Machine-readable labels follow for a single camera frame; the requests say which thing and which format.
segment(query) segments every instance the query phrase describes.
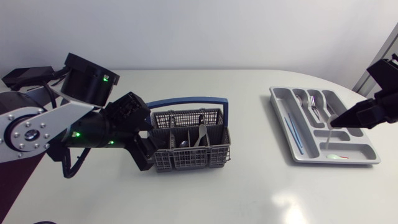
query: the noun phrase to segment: gray cutlery tray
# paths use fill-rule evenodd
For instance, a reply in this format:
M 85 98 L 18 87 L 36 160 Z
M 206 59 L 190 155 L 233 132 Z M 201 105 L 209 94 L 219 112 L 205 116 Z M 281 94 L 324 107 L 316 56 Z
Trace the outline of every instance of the gray cutlery tray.
M 347 110 L 335 92 L 289 87 L 270 87 L 270 91 L 271 103 L 284 130 L 294 161 L 327 164 L 380 163 L 380 158 L 370 140 L 359 128 L 333 129 L 328 149 L 325 149 L 329 135 L 326 121 L 331 114 L 341 115 Z M 296 95 L 301 98 L 302 106 Z M 312 110 L 311 95 L 314 96 L 320 119 Z M 304 152 L 302 155 L 285 121 L 286 118 L 290 122 L 289 114 L 301 138 Z M 329 154 L 349 159 L 329 159 L 327 158 Z

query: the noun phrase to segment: silver spoon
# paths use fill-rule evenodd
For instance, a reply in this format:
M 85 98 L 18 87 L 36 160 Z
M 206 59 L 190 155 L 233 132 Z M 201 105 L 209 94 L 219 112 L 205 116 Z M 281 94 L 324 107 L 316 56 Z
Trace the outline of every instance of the silver spoon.
M 195 143 L 194 147 L 199 146 L 200 140 L 206 135 L 206 133 L 207 133 L 206 125 L 204 125 L 204 124 L 199 125 L 199 138 L 198 138 L 197 142 Z
M 182 142 L 180 143 L 180 146 L 179 146 L 179 147 L 187 147 L 187 146 L 188 146 L 188 141 L 185 140 L 185 141 L 182 141 Z

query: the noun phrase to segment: cutlery tray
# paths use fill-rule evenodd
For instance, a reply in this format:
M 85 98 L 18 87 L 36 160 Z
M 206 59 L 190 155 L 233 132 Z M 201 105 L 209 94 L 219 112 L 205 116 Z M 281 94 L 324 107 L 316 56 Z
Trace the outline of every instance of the cutlery tray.
M 223 167 L 230 160 L 229 146 L 231 144 L 228 131 L 227 99 L 215 97 L 174 98 L 147 103 L 147 106 L 152 109 L 184 103 L 222 104 L 224 114 L 218 108 L 152 113 L 148 119 L 154 128 L 148 132 L 148 135 L 166 143 L 152 156 L 155 160 L 156 171 Z M 201 115 L 204 117 L 207 133 L 201 138 L 199 146 L 195 147 L 199 138 Z M 184 141 L 188 141 L 188 145 L 180 147 Z
M 271 103 L 284 130 L 294 161 L 327 164 L 380 163 L 370 140 L 359 128 L 333 129 L 326 149 L 329 136 L 326 121 L 332 114 L 339 116 L 347 110 L 335 92 L 287 87 L 271 87 L 270 91 Z M 314 97 L 319 118 L 312 109 L 310 96 Z M 290 122 L 289 114 L 301 139 L 303 154 L 287 126 L 286 120 Z M 327 155 L 330 154 L 348 159 L 329 159 Z

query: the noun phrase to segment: utensil handle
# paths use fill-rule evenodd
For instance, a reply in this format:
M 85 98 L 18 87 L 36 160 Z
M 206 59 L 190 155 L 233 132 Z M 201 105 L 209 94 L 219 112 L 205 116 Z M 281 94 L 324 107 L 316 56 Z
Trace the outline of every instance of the utensil handle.
M 158 100 L 147 103 L 149 109 L 159 108 L 163 106 L 179 105 L 185 103 L 208 103 L 208 104 L 219 104 L 223 105 L 224 113 L 224 126 L 228 127 L 228 99 L 220 97 L 209 97 L 209 96 L 193 96 L 193 97 L 180 97 L 171 98 L 166 100 Z

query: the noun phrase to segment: white wall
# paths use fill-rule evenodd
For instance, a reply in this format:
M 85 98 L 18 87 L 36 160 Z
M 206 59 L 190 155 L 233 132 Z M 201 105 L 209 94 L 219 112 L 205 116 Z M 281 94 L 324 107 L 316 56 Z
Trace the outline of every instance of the white wall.
M 396 0 L 3 0 L 0 75 L 61 68 L 269 68 L 352 88 L 398 21 Z

